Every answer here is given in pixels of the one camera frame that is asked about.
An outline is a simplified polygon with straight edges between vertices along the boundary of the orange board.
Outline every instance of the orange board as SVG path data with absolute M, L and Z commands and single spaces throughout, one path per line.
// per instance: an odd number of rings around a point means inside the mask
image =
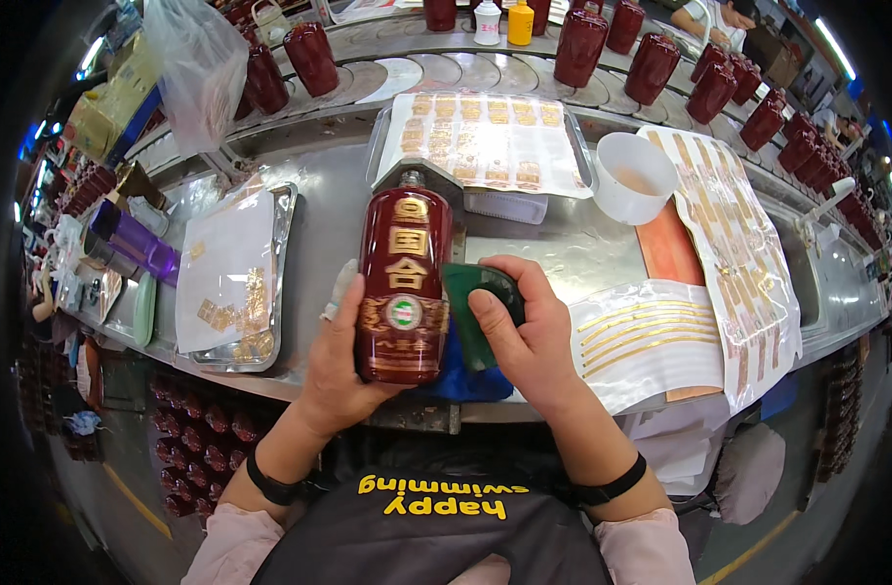
M 697 396 L 707 396 L 709 394 L 718 394 L 721 388 L 715 386 L 690 386 L 687 388 L 667 390 L 664 392 L 664 400 L 668 403 L 683 401 L 688 398 L 696 398 Z
M 663 278 L 686 285 L 706 286 L 702 264 L 693 240 L 677 215 L 671 199 L 654 220 L 637 226 L 640 251 L 644 256 L 648 278 Z

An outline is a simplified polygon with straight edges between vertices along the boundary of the yellow floor line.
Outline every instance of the yellow floor line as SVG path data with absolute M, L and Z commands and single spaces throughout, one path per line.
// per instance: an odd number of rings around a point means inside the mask
M 167 538 L 172 540 L 172 534 L 170 533 L 170 527 L 166 525 L 166 522 L 159 520 L 159 518 L 157 518 L 156 514 L 151 512 L 150 509 L 143 504 L 143 502 L 141 502 L 140 500 L 137 499 L 137 497 L 134 495 L 134 492 L 131 491 L 129 487 L 124 485 L 124 482 L 121 481 L 121 478 L 118 477 L 116 473 L 114 473 L 114 470 L 111 468 L 111 465 L 109 465 L 108 463 L 103 463 L 103 466 L 104 466 L 104 470 L 106 472 L 108 472 L 108 476 L 111 477 L 112 481 L 114 482 L 114 485 L 117 486 L 117 488 L 121 490 L 121 493 L 123 493 L 125 496 L 127 496 L 127 499 L 130 500 L 130 502 L 132 504 L 134 504 L 134 507 L 137 509 L 137 511 L 140 512 L 140 514 L 144 518 L 146 518 L 148 521 L 150 521 L 151 524 L 156 526 L 157 530 L 159 530 L 159 532 L 163 532 L 163 534 Z
M 775 526 L 773 528 L 773 530 L 771 530 L 770 532 L 765 534 L 764 538 L 762 538 L 761 540 L 758 540 L 753 547 L 746 550 L 742 554 L 742 556 L 735 559 L 728 565 L 722 567 L 715 573 L 712 573 L 706 579 L 702 579 L 701 581 L 698 582 L 697 585 L 715 585 L 715 583 L 718 583 L 722 579 L 725 579 L 726 577 L 731 575 L 734 571 L 738 570 L 742 565 L 744 565 L 745 563 L 750 561 L 753 556 L 758 554 L 763 548 L 765 548 L 768 544 L 770 544 L 772 540 L 777 538 L 777 536 L 781 532 L 784 532 L 784 529 L 787 528 L 788 525 L 791 524 L 791 522 L 798 516 L 800 516 L 799 511 L 794 510 L 793 512 L 791 512 L 786 518 L 784 518 L 781 521 L 780 524 Z

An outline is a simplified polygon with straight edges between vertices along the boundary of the white bucket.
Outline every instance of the white bucket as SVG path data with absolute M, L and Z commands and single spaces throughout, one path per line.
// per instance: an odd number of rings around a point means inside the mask
M 628 226 L 657 217 L 680 183 L 674 161 L 666 153 L 647 138 L 626 132 L 602 137 L 595 149 L 595 169 L 595 204 Z

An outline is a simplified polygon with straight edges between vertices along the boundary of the person's left hand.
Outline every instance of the person's left hand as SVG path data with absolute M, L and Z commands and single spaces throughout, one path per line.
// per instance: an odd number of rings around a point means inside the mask
M 409 386 L 371 382 L 355 372 L 355 324 L 364 296 L 364 276 L 355 275 L 339 303 L 335 319 L 324 320 L 309 350 L 309 369 L 297 400 L 299 414 L 309 429 L 329 438 L 358 424 L 384 401 Z
M 746 31 L 750 31 L 751 29 L 756 27 L 755 20 L 744 16 L 743 14 L 739 14 L 737 18 L 738 22 L 735 23 L 735 28 L 741 28 Z

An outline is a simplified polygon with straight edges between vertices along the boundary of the hand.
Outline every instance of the hand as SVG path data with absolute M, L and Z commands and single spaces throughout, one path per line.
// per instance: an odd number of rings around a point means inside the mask
M 501 373 L 547 418 L 547 411 L 570 402 L 569 392 L 588 391 L 572 364 L 569 309 L 533 260 L 496 255 L 479 263 L 517 281 L 526 317 L 521 327 L 514 328 L 508 309 L 486 290 L 473 290 L 468 306 L 492 346 Z
M 729 37 L 726 36 L 721 30 L 717 28 L 713 28 L 709 31 L 709 40 L 713 41 L 717 45 L 730 45 L 733 41 L 729 40 Z
M 384 401 L 407 386 L 366 384 L 355 372 L 355 323 L 364 296 L 364 276 L 357 274 L 339 303 L 335 319 L 322 322 L 322 331 L 309 350 L 309 370 L 297 400 L 300 421 L 311 432 L 331 437 L 358 424 Z
M 734 22 L 733 26 L 735 26 L 735 28 L 741 28 L 746 31 L 750 31 L 751 29 L 756 27 L 755 20 L 745 16 L 744 14 L 742 14 L 740 12 L 735 12 L 734 20 L 735 20 L 735 22 Z

